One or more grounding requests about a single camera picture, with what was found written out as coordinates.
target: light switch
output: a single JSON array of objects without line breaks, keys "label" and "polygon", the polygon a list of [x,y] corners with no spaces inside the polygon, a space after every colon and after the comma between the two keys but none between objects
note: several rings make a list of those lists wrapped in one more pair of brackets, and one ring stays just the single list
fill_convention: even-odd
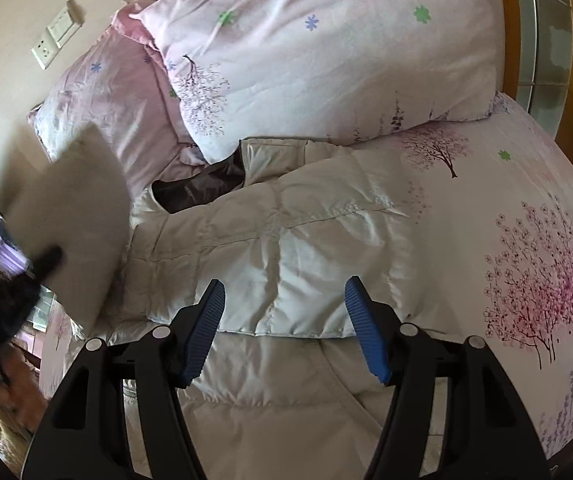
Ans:
[{"label": "light switch", "polygon": [[69,41],[71,36],[80,28],[79,21],[71,9],[70,0],[46,28],[59,48],[62,48]]}]

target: wall plate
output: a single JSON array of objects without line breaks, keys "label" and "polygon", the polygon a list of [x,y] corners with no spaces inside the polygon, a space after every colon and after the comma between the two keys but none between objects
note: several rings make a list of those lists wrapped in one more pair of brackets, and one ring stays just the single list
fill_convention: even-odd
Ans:
[{"label": "wall plate", "polygon": [[71,36],[81,27],[79,20],[71,8],[71,0],[57,13],[53,21],[46,27],[55,40],[55,44],[62,48],[71,39]]},{"label": "wall plate", "polygon": [[51,64],[57,53],[60,52],[60,48],[55,43],[49,31],[45,29],[31,49],[31,52],[38,60],[42,70],[45,70],[46,67]]}]

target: screw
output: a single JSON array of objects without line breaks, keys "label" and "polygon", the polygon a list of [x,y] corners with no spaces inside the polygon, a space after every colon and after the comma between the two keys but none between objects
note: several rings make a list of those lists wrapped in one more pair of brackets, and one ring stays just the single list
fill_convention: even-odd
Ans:
[{"label": "screw", "polygon": [[408,337],[417,335],[417,327],[413,323],[404,323],[399,327],[399,331]]},{"label": "screw", "polygon": [[87,341],[86,343],[86,349],[89,352],[94,352],[95,350],[98,350],[101,346],[102,346],[102,339],[98,339],[97,337],[91,339],[90,341]]},{"label": "screw", "polygon": [[156,339],[164,339],[170,334],[170,328],[168,326],[159,326],[153,330],[153,337]]},{"label": "screw", "polygon": [[486,346],[486,342],[478,335],[472,335],[469,338],[469,345],[473,348],[477,348],[478,350],[483,349]]}]

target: white puffer jacket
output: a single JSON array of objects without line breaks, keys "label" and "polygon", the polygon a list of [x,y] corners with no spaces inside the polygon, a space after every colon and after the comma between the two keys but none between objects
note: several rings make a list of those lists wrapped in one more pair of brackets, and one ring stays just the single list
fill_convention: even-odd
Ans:
[{"label": "white puffer jacket", "polygon": [[[169,215],[143,195],[137,210],[148,221],[132,238],[124,302],[98,335],[135,340],[218,278],[226,286],[219,332],[202,375],[179,391],[208,478],[362,478],[391,389],[346,338],[354,332],[343,288],[358,275],[400,317],[417,309],[399,160],[306,140],[251,139],[242,150],[244,187],[209,205]],[[146,473],[134,397],[131,449]],[[438,440],[429,440],[427,465]]]}]

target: cherry blossom tree print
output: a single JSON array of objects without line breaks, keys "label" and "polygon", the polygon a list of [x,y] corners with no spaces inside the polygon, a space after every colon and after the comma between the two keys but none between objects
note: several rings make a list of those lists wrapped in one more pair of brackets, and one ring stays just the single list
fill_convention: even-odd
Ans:
[{"label": "cherry blossom tree print", "polygon": [[185,123],[204,136],[223,133],[220,113],[226,97],[222,91],[230,88],[230,83],[220,76],[218,64],[203,68],[189,56],[183,58],[188,61],[188,72],[176,70],[171,82]]},{"label": "cherry blossom tree print", "polygon": [[573,335],[573,217],[552,195],[553,206],[535,209],[522,202],[525,221],[514,225],[504,215],[495,221],[504,247],[486,256],[491,269],[484,294],[487,337],[537,352],[549,362],[564,333]]},{"label": "cherry blossom tree print", "polygon": [[428,170],[436,161],[444,162],[456,178],[453,161],[471,154],[469,139],[443,123],[426,123],[396,134],[409,161],[420,170]]}]

